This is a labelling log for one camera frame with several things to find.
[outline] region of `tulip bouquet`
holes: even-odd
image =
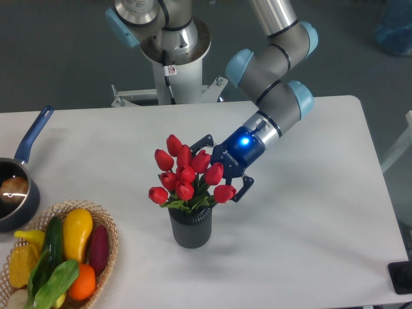
[[[213,207],[226,203],[236,193],[231,185],[219,185],[223,177],[223,164],[211,165],[211,156],[204,149],[192,153],[174,135],[166,140],[167,151],[157,149],[154,159],[163,171],[159,175],[163,187],[149,189],[149,198],[161,207],[181,209],[187,214],[199,207]],[[174,157],[177,168],[173,171]],[[214,187],[213,195],[209,188]]]

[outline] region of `saucepan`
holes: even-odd
[[[46,106],[21,140],[14,158],[0,158],[0,232],[24,225],[35,214],[40,204],[38,186],[24,166],[33,143],[54,109]]]

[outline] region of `red tulip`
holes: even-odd
[[[162,171],[170,171],[173,167],[173,158],[164,150],[156,149],[154,152],[154,159]]]
[[[213,164],[205,173],[205,181],[208,185],[217,185],[223,177],[223,164]]]
[[[190,200],[193,197],[194,189],[190,182],[179,181],[176,184],[176,195],[183,201]]]
[[[192,163],[192,151],[188,145],[183,145],[182,150],[178,154],[177,162],[178,167]]]
[[[206,153],[206,150],[202,149],[192,160],[192,167],[196,173],[203,174],[209,163],[211,162],[211,156]]]
[[[177,175],[179,177],[179,180],[183,182],[193,182],[193,180],[196,178],[194,169],[188,165],[178,167]]]
[[[160,174],[160,181],[162,185],[169,191],[176,190],[176,182],[178,182],[178,177],[172,172],[166,172]]]
[[[232,185],[219,185],[213,193],[216,202],[226,203],[236,194],[236,189]]]
[[[167,150],[171,156],[178,156],[182,150],[182,142],[177,137],[171,134],[166,140]]]
[[[149,198],[156,204],[163,204],[167,201],[169,193],[163,187],[153,187],[149,189]]]

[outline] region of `gray floor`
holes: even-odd
[[[373,29],[382,1],[295,0],[300,20],[319,32],[317,50],[284,81],[300,80],[316,97],[360,99],[379,159],[407,128],[412,110],[412,57],[380,50]],[[194,1],[194,15],[212,34],[203,81],[224,76],[227,62],[243,48],[258,52],[263,32],[246,0]],[[1,1],[0,113],[107,108],[117,90],[154,88],[150,64],[139,48],[123,47],[104,20],[111,0]],[[243,100],[232,86],[227,100]],[[412,149],[386,173],[399,221],[412,225]]]

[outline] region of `sweet potato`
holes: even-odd
[[[109,259],[109,239],[105,226],[99,225],[90,241],[89,265],[95,270],[96,276],[103,273]]]

